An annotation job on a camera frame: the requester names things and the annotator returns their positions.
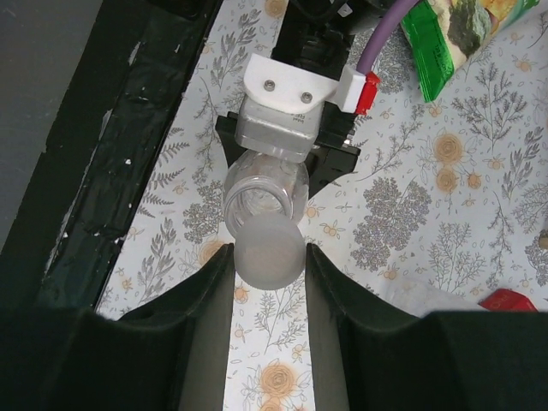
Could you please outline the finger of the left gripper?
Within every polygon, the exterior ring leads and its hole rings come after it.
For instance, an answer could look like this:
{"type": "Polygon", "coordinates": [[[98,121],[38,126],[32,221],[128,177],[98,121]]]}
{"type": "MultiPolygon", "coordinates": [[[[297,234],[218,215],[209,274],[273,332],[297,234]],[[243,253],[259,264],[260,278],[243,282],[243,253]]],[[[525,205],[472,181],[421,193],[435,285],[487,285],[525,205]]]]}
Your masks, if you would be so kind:
{"type": "Polygon", "coordinates": [[[229,111],[226,116],[218,116],[215,125],[228,168],[244,153],[244,148],[235,141],[237,119],[238,115],[229,111]]]}
{"type": "Polygon", "coordinates": [[[339,177],[354,172],[359,156],[360,148],[354,146],[315,146],[306,159],[309,175],[308,197],[311,199],[339,177]]]}

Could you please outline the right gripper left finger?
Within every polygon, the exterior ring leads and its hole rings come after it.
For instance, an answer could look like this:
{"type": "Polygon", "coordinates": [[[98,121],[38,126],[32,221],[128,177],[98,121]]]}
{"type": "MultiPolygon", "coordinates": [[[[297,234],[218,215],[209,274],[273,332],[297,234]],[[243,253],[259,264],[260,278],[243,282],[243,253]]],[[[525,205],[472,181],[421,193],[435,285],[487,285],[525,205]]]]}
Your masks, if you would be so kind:
{"type": "Polygon", "coordinates": [[[1,312],[4,410],[219,410],[234,248],[118,320],[87,308],[1,312]]]}

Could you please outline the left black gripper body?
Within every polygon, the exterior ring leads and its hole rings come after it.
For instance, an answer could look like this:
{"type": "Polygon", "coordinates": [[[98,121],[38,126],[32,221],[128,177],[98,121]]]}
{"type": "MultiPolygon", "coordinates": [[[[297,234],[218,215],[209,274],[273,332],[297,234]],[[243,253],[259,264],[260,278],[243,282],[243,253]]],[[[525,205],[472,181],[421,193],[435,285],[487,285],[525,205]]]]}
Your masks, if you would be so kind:
{"type": "Polygon", "coordinates": [[[271,54],[249,57],[239,107],[216,123],[228,167],[246,154],[304,164],[322,148],[343,150],[360,75],[346,64],[353,38],[339,19],[316,21],[290,3],[271,54]]]}

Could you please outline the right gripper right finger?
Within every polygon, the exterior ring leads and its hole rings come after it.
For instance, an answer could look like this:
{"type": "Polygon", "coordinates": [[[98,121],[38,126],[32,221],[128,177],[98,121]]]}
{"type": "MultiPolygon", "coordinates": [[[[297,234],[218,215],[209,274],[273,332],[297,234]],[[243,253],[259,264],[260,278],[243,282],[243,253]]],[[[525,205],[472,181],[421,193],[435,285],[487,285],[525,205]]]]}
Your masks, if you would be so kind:
{"type": "Polygon", "coordinates": [[[307,246],[306,294],[318,410],[544,410],[545,313],[393,307],[307,246]]]}

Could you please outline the clear bottle with red label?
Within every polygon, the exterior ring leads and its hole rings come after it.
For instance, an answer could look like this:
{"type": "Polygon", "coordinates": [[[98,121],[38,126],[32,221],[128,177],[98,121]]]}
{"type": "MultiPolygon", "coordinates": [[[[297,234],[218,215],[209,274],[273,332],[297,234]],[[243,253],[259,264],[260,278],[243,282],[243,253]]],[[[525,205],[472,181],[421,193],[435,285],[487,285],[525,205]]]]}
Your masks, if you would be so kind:
{"type": "Polygon", "coordinates": [[[299,223],[309,198],[304,163],[292,163],[252,150],[228,169],[223,185],[223,219],[232,236],[251,217],[278,213],[299,223]]]}

